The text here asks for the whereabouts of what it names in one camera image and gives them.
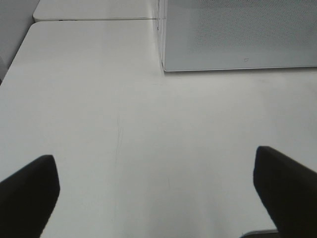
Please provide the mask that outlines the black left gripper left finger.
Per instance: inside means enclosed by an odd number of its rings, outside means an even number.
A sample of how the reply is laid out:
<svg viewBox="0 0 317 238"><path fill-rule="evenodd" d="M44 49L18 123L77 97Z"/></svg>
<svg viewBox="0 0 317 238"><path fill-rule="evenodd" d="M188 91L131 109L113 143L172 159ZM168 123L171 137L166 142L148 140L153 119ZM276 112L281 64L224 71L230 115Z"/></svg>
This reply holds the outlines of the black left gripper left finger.
<svg viewBox="0 0 317 238"><path fill-rule="evenodd" d="M0 182L0 236L39 238L60 193L55 159L43 155Z"/></svg>

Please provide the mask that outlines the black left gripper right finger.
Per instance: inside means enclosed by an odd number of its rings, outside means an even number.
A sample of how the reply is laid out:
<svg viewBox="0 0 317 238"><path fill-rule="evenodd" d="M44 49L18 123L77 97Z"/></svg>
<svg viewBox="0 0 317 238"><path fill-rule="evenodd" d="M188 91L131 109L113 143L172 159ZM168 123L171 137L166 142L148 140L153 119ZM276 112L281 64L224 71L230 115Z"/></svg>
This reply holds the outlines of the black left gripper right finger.
<svg viewBox="0 0 317 238"><path fill-rule="evenodd" d="M253 183L282 238L317 236L317 174L269 146L256 150Z"/></svg>

